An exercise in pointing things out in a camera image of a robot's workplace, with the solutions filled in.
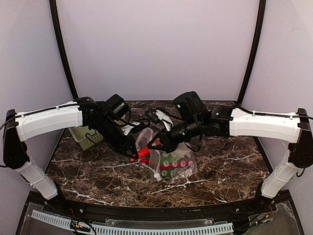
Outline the right black frame post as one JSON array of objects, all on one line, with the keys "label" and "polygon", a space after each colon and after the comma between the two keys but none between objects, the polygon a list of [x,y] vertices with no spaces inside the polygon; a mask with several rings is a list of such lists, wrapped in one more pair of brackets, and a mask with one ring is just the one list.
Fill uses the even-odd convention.
[{"label": "right black frame post", "polygon": [[266,9],[266,2],[267,2],[266,0],[259,0],[256,25],[255,25],[252,44],[251,44],[250,54],[249,54],[249,58],[247,61],[247,66],[246,66],[246,71],[243,77],[243,82],[242,82],[240,92],[236,101],[236,104],[240,106],[243,103],[243,100],[244,100],[244,97],[245,97],[245,94],[249,85],[254,62],[255,62],[258,45],[259,45],[259,41],[261,38],[261,32],[262,32],[265,9]]}]

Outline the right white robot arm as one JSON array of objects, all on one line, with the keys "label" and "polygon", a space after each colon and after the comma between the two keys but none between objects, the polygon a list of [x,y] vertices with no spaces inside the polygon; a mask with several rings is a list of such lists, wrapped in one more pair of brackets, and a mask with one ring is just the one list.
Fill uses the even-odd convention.
[{"label": "right white robot arm", "polygon": [[208,110],[195,91],[173,100],[182,122],[158,132],[148,143],[151,150],[175,151],[180,143],[197,136],[252,136],[288,142],[281,163],[262,182],[259,198],[272,199],[301,169],[313,164],[313,135],[305,109],[296,113],[264,113],[241,106],[217,106]]}]

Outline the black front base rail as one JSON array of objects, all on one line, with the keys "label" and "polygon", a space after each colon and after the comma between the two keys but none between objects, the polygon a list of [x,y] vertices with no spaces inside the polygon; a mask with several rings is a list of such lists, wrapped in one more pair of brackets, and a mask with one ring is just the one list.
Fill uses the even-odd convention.
[{"label": "black front base rail", "polygon": [[139,227],[155,226],[158,222],[168,227],[178,223],[187,228],[191,223],[201,224],[205,220],[214,223],[233,224],[235,234],[257,235],[303,235],[304,230],[289,190],[283,190],[267,206],[252,211],[254,199],[207,206],[179,208],[132,208],[105,206],[66,200],[71,208],[68,213],[88,223],[106,223],[110,220],[125,222],[130,226],[134,222]]}]

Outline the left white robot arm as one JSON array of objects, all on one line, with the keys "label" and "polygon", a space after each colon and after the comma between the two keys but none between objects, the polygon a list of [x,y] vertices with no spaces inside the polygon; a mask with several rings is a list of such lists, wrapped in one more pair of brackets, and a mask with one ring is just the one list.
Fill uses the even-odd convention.
[{"label": "left white robot arm", "polygon": [[137,159],[133,136],[118,124],[118,121],[121,121],[130,128],[135,127],[134,124],[123,120],[122,117],[127,112],[129,106],[116,94],[107,101],[83,97],[30,112],[17,113],[14,109],[9,110],[4,124],[0,127],[3,130],[1,167],[18,172],[44,199],[52,200],[61,192],[28,154],[26,142],[63,129],[88,127],[99,133],[113,151]]}]

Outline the beige perforated plastic basket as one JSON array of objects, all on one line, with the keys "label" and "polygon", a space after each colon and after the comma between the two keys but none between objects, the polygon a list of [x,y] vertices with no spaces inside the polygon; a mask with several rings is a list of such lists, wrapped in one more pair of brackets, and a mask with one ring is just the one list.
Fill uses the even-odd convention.
[{"label": "beige perforated plastic basket", "polygon": [[121,130],[121,125],[111,118],[87,126],[71,127],[69,132],[83,150],[101,141],[106,141],[113,149],[119,149],[127,140],[127,136]]}]

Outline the black frame post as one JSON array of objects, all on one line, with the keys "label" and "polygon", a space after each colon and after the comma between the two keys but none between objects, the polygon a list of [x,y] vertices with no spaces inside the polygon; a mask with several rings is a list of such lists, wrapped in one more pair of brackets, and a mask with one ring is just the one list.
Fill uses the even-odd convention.
[{"label": "black frame post", "polygon": [[66,76],[67,84],[73,99],[77,99],[79,97],[78,92],[76,90],[76,86],[74,84],[74,79],[71,73],[70,65],[67,58],[66,48],[63,40],[63,34],[61,30],[61,23],[58,13],[58,6],[56,0],[49,1],[50,13],[52,18],[52,24],[54,28],[54,34],[57,42],[57,47],[59,51],[59,55],[61,58],[62,66],[64,69],[64,73]]},{"label": "black frame post", "polygon": [[266,0],[259,0],[256,25],[255,25],[252,44],[251,44],[250,54],[249,54],[249,58],[247,61],[247,66],[246,66],[246,71],[243,77],[243,82],[242,82],[240,92],[236,101],[236,104],[240,106],[243,103],[243,100],[244,100],[244,97],[245,97],[245,94],[249,85],[254,62],[255,62],[258,45],[259,45],[259,41],[261,38],[261,32],[262,32],[265,9],[266,9],[266,2],[267,2]]}]

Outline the white bok choy toy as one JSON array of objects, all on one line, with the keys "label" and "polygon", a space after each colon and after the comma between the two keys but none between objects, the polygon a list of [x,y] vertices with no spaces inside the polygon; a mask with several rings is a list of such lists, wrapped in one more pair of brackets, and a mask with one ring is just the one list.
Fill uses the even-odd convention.
[{"label": "white bok choy toy", "polygon": [[156,163],[157,170],[163,179],[175,177],[187,165],[186,160],[175,152],[162,152]]}]

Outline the clear zip top bag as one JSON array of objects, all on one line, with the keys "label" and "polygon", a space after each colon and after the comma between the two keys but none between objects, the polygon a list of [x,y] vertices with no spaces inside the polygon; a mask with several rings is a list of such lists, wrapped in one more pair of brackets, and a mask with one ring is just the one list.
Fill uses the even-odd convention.
[{"label": "clear zip top bag", "polygon": [[171,153],[150,150],[147,144],[153,136],[154,131],[151,128],[145,128],[135,142],[138,153],[137,161],[147,169],[151,182],[188,178],[198,172],[194,153],[185,144],[179,144],[177,149]]}]

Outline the dark red chili toy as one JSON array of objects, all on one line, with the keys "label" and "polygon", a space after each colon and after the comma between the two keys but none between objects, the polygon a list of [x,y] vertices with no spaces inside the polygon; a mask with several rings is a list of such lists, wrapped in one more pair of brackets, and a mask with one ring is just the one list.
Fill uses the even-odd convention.
[{"label": "dark red chili toy", "polygon": [[174,169],[174,168],[184,168],[184,167],[190,167],[194,165],[194,162],[191,160],[182,160],[182,161],[172,161],[172,162],[168,162],[165,161],[165,163],[161,164],[161,163],[155,163],[151,160],[148,159],[143,159],[139,161],[140,164],[148,164],[152,167],[155,168],[159,168],[160,170],[170,170],[170,169]]}]

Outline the red pepper toy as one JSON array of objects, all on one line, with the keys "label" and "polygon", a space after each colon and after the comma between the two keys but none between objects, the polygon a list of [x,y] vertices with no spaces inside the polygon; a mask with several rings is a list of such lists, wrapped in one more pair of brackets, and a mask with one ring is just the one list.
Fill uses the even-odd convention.
[{"label": "red pepper toy", "polygon": [[131,162],[140,161],[141,159],[150,155],[149,148],[146,146],[138,151],[138,159],[131,159]]}]

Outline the left black frame post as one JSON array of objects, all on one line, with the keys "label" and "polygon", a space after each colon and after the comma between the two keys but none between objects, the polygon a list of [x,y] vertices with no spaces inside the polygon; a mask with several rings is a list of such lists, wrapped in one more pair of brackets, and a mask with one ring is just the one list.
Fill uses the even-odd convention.
[{"label": "left black frame post", "polygon": [[52,18],[52,24],[54,28],[54,34],[57,42],[57,47],[59,51],[59,55],[61,58],[62,66],[64,69],[64,73],[66,76],[67,84],[73,99],[77,99],[79,97],[78,92],[76,90],[76,86],[74,84],[74,79],[71,73],[70,65],[67,58],[66,48],[63,40],[63,34],[61,30],[61,23],[58,13],[58,6],[56,0],[49,1],[50,13]]}]

